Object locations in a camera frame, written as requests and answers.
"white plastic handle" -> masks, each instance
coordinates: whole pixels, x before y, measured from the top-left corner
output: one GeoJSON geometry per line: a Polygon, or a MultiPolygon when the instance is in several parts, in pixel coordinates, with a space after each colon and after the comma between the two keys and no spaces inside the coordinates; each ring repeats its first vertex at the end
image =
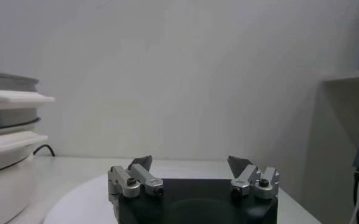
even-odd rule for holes
{"type": "Polygon", "coordinates": [[[32,131],[22,131],[7,135],[0,135],[0,153],[31,144],[41,143],[46,140],[48,140],[47,136],[39,135],[32,131]]]}
{"type": "Polygon", "coordinates": [[[0,90],[0,110],[36,108],[53,101],[55,101],[53,97],[43,96],[36,92],[0,90]]]}

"black platform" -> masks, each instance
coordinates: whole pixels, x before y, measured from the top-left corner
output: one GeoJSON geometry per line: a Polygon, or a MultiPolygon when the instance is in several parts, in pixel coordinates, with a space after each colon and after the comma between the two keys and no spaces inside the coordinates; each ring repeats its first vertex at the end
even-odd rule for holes
{"type": "Polygon", "coordinates": [[[120,224],[276,224],[278,199],[230,195],[230,180],[163,179],[162,198],[119,197],[120,224]]]}

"metal gripper jaw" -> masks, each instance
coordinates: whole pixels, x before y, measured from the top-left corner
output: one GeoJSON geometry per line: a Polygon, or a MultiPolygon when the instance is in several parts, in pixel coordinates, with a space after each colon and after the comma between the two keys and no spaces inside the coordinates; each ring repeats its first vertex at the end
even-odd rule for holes
{"type": "Polygon", "coordinates": [[[113,166],[107,173],[109,200],[120,195],[138,197],[142,185],[146,194],[161,197],[164,194],[163,180],[149,173],[151,164],[152,156],[145,156],[134,159],[126,170],[122,166],[113,166]]]}
{"type": "Polygon", "coordinates": [[[248,159],[228,157],[228,163],[233,173],[231,180],[231,195],[234,199],[254,193],[258,198],[271,199],[278,195],[279,173],[275,168],[267,167],[262,173],[248,159]]]}

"silver metal part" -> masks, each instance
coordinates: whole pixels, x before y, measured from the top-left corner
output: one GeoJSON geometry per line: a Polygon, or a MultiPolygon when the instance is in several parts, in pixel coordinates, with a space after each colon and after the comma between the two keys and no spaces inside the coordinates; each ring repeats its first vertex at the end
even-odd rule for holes
{"type": "Polygon", "coordinates": [[[161,197],[164,193],[163,180],[152,176],[140,164],[133,164],[128,170],[130,176],[136,178],[145,187],[145,193],[161,197]]]}
{"type": "Polygon", "coordinates": [[[248,165],[238,178],[230,181],[231,191],[235,197],[243,197],[250,193],[251,185],[259,180],[261,172],[255,165],[248,165]]]}
{"type": "Polygon", "coordinates": [[[127,198],[140,195],[140,182],[129,176],[122,166],[113,166],[107,176],[109,199],[110,195],[123,194],[127,198]]]}
{"type": "Polygon", "coordinates": [[[278,195],[279,173],[275,168],[267,167],[260,181],[255,183],[254,194],[258,198],[270,199],[278,195]]]}

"black cable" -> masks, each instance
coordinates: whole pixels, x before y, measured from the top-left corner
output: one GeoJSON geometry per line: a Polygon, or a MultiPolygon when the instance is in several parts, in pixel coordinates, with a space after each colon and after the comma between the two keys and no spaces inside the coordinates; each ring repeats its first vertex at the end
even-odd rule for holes
{"type": "Polygon", "coordinates": [[[42,148],[44,148],[44,147],[48,148],[49,151],[51,152],[51,155],[52,155],[53,157],[55,157],[55,153],[53,152],[52,147],[51,147],[50,145],[47,145],[47,144],[39,146],[36,150],[34,150],[33,155],[36,155],[36,153],[37,153],[38,151],[40,151],[42,148]]]}
{"type": "MultiPolygon", "coordinates": [[[[354,173],[354,195],[353,195],[354,207],[357,204],[358,183],[359,183],[359,169],[356,169],[354,173]]],[[[355,216],[355,218],[357,220],[357,224],[359,224],[359,210],[357,211],[357,215],[355,216]]]]}

